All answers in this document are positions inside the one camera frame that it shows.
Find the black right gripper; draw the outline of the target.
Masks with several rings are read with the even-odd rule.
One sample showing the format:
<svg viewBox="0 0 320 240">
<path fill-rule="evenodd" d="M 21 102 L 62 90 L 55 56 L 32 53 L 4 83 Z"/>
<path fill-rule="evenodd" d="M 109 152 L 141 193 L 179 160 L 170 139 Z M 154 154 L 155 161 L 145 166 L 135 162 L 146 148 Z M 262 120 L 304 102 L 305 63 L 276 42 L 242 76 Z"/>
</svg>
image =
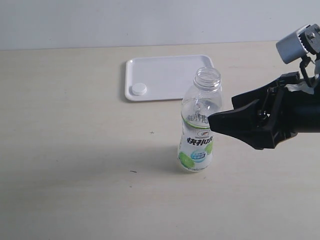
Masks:
<svg viewBox="0 0 320 240">
<path fill-rule="evenodd" d="M 260 101 L 269 116 L 258 115 Z M 233 110 L 208 117 L 210 129 L 256 150 L 274 149 L 298 133 L 320 132 L 320 80 L 298 72 L 281 75 L 257 89 L 231 98 Z"/>
</svg>

